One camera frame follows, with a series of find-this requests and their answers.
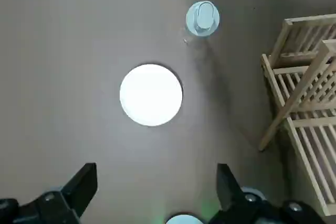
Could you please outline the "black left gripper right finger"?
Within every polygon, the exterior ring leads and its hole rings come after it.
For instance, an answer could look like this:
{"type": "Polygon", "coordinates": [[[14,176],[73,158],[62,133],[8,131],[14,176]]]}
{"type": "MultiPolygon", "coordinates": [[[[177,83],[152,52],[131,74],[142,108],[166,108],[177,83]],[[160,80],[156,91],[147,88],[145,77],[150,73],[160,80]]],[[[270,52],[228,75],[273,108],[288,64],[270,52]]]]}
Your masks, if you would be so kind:
{"type": "Polygon", "coordinates": [[[221,209],[210,223],[324,223],[302,201],[287,200],[281,206],[274,206],[255,193],[244,192],[226,164],[217,165],[216,192],[221,209]]]}

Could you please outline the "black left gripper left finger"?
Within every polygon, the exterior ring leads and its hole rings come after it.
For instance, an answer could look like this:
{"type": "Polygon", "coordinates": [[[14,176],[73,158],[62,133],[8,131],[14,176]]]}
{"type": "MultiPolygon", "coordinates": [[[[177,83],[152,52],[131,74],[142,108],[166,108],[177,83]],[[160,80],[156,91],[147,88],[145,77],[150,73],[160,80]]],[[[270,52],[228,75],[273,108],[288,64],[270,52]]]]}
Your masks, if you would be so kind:
{"type": "Polygon", "coordinates": [[[1,223],[81,223],[96,192],[97,164],[85,163],[61,189],[47,191],[27,204],[2,198],[1,223]]]}

